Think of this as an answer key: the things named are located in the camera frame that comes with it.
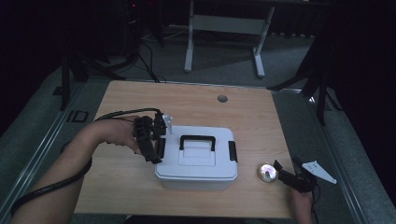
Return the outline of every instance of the gray carpet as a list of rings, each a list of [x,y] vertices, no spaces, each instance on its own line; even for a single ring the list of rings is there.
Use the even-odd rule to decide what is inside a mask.
[[[266,77],[258,78],[251,55],[251,47],[256,44],[257,37],[249,36],[238,42],[212,43],[207,41],[210,35],[197,36],[192,71],[188,74],[183,71],[187,46],[185,35],[166,39],[164,48],[150,41],[150,36],[147,37],[146,43],[153,51],[153,72],[172,82],[267,87],[293,77],[312,43],[312,39],[304,37],[269,36],[262,53]],[[141,46],[140,52],[149,62],[149,49]],[[113,63],[119,60],[112,58]],[[141,61],[125,71],[118,71],[118,74],[128,80],[150,80]],[[71,111],[88,112],[87,122],[93,119],[109,82],[99,75],[92,75],[87,83],[73,81],[74,101],[60,112],[61,98],[52,95],[60,80],[59,70],[49,76],[0,139],[0,199],[5,204],[13,186],[21,186],[20,182],[16,182],[18,176],[38,148],[47,148],[48,151],[42,155],[44,160],[39,167],[29,166],[31,170],[36,169],[35,176],[30,177],[32,183],[57,158],[61,146],[86,125],[86,122],[68,122]],[[303,85],[304,81],[290,88],[300,89]],[[316,204],[319,223],[396,223],[394,206],[380,185],[345,114],[328,105],[325,112],[327,125],[322,127],[313,112],[315,104],[309,103],[297,92],[280,91],[274,92],[273,96],[290,154],[303,161],[318,161],[339,181],[337,185],[318,181],[321,195]],[[51,126],[54,121],[60,125]],[[48,129],[56,130],[57,134],[46,135]],[[6,214],[6,210],[3,207],[0,215]],[[122,223],[125,218],[77,214],[72,223]],[[246,219],[245,222],[294,223],[291,219]]]

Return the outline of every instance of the black cable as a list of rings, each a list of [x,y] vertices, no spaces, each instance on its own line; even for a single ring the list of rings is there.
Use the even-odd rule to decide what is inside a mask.
[[[110,71],[114,72],[115,74],[120,74],[120,73],[130,69],[131,67],[135,66],[136,61],[137,61],[137,56],[134,56],[133,58],[126,59],[122,63],[117,63],[117,64],[113,64],[113,65],[109,65],[109,66],[104,66],[104,68],[109,69]],[[88,66],[91,69],[94,69],[94,67],[92,67],[88,63],[84,63],[84,65]]]
[[[72,183],[80,180],[85,174],[88,173],[88,171],[91,169],[91,166],[92,166],[92,158],[88,161],[88,163],[84,166],[84,168],[80,172],[78,172],[76,175],[73,175],[72,177],[69,177],[65,180],[59,181],[55,184],[48,185],[44,188],[36,189],[36,190],[20,197],[14,204],[12,204],[11,216],[14,216],[14,214],[17,212],[17,210],[25,203],[28,203],[28,202],[32,201],[33,199],[36,199],[40,196],[43,196],[50,192],[53,192],[56,189],[63,188],[69,184],[72,184]]]
[[[143,67],[140,67],[140,66],[137,66],[137,65],[135,65],[134,67],[148,72],[148,70],[147,70],[146,68],[143,68]],[[165,83],[167,82],[167,80],[166,80],[165,77],[162,77],[162,76],[156,76],[156,77],[162,78],[162,79],[163,79],[163,82],[165,82]]]
[[[138,113],[138,112],[145,112],[145,111],[155,111],[157,113],[162,113],[161,110],[157,109],[157,108],[142,108],[142,109],[136,109],[136,110],[128,110],[128,111],[117,111],[117,112],[113,112],[113,113],[109,113],[106,115],[103,115],[102,117],[96,119],[96,120],[100,120],[100,119],[121,119],[121,120],[126,120],[129,122],[133,122],[132,120],[128,120],[128,119],[123,119],[123,118],[115,118],[117,116],[121,116],[121,115],[126,115],[126,114],[132,114],[132,113]],[[64,152],[65,147],[70,143],[67,142],[66,144],[64,144],[61,148],[61,154]],[[43,196],[45,194],[48,194],[50,192],[53,192],[57,189],[61,189],[67,185],[70,185],[78,180],[80,180],[85,174],[88,173],[88,171],[90,171],[92,166],[92,158],[90,158],[90,160],[88,161],[88,163],[84,166],[84,168],[82,168],[81,171],[79,171],[76,175],[73,175],[65,180],[59,181],[57,183],[48,185],[44,188],[41,189],[36,189],[28,194],[25,194],[24,196],[20,197],[14,204],[12,204],[11,207],[11,216],[14,216],[14,214],[17,212],[17,210],[24,205],[25,203],[28,203],[30,201],[32,201],[33,199],[36,199],[40,196]]]
[[[110,77],[111,79],[114,80],[125,80],[126,77],[120,77],[113,72],[111,72],[109,69],[103,67],[101,64],[97,63],[95,60],[90,59],[88,56],[84,55],[83,53],[77,52],[76,56],[83,61],[85,64],[88,64],[91,68],[96,69],[103,75]]]
[[[320,198],[320,186],[316,185],[316,187],[318,187],[318,192],[319,192],[319,196],[318,198],[315,200],[315,190],[312,191],[312,207],[311,207],[311,213],[314,214],[314,218],[315,218],[315,222],[317,224],[319,224],[319,219],[318,219],[318,214],[317,214],[317,210],[315,210],[315,204],[318,202],[319,198]]]
[[[117,112],[105,114],[105,115],[99,117],[96,120],[100,120],[100,119],[114,119],[115,117],[121,116],[121,115],[133,114],[133,113],[139,113],[139,112],[148,112],[148,111],[154,111],[154,112],[157,112],[159,114],[162,113],[161,110],[159,110],[157,108],[142,108],[142,109],[136,109],[136,110],[117,111]]]
[[[99,20],[98,20],[98,17],[97,17],[97,15],[98,15],[97,9],[96,9],[96,7],[94,6],[94,3],[92,2],[92,0],[91,0],[91,7],[92,7],[92,10],[93,10],[93,12],[94,12],[93,15],[95,16],[96,20],[99,21]],[[122,24],[124,24],[124,25],[123,25],[123,28],[124,28],[124,38],[123,38],[122,49],[121,49],[121,52],[120,52],[120,56],[122,56],[122,54],[123,54],[124,51],[125,51],[125,46],[126,46],[126,42],[127,42],[127,32],[128,32],[127,25],[126,25],[126,20],[125,20],[125,10],[124,10],[124,7],[123,7],[123,5],[122,5],[122,1],[120,1],[120,12],[121,12],[121,16],[122,16]],[[128,56],[126,57],[126,59],[125,59],[124,62],[117,63],[117,64],[112,64],[112,65],[109,65],[109,66],[104,66],[104,65],[103,65],[103,67],[104,67],[105,69],[109,69],[109,70],[111,70],[111,71],[115,71],[115,70],[121,69],[121,68],[123,68],[123,67],[125,67],[125,66],[127,66],[127,65],[129,65],[129,64],[133,65],[133,64],[136,62],[136,60],[137,60],[137,55],[128,54]],[[85,63],[85,65],[88,65],[90,68],[95,68],[95,66],[92,66],[92,65],[90,65],[90,64],[88,64],[88,63]],[[121,73],[121,72],[123,72],[123,71],[125,71],[125,70],[127,70],[128,68],[126,68],[126,69],[124,69],[124,70],[122,70],[122,71],[117,72],[117,74],[118,74],[118,73]]]
[[[143,46],[145,46],[150,53],[150,58],[149,58],[149,65],[146,63],[146,61],[143,59],[142,55],[140,53],[138,53],[138,56],[140,58],[140,60],[142,60],[143,64],[146,66],[146,71],[148,71],[148,74],[151,76],[151,78],[155,81],[155,82],[161,82],[158,77],[162,78],[164,82],[166,82],[166,78],[165,77],[161,77],[161,76],[157,76],[154,74],[154,71],[152,70],[152,59],[153,59],[153,53],[152,53],[152,49],[149,45],[147,45],[146,43],[142,42],[141,43]]]

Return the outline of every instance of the wooden table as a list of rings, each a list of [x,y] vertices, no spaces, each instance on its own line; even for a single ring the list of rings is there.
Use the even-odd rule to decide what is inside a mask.
[[[226,103],[218,101],[225,95]],[[113,81],[96,117],[155,107],[173,125],[227,127],[233,131],[238,177],[224,191],[164,189],[154,165],[127,147],[102,144],[93,155],[76,213],[193,217],[291,217],[290,189],[264,183],[259,164],[278,160],[292,172],[290,154],[271,95],[265,89]],[[154,116],[154,113],[139,113]]]

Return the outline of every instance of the white plastic box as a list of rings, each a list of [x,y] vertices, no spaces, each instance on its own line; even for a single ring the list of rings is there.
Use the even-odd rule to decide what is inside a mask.
[[[233,132],[227,128],[173,126],[165,136],[155,174],[166,189],[223,190],[237,178]]]

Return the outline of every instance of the small round lid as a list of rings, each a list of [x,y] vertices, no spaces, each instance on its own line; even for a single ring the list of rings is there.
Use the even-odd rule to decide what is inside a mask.
[[[270,183],[276,181],[277,170],[273,165],[269,163],[262,163],[257,169],[257,175],[259,176],[260,180],[266,183]]]

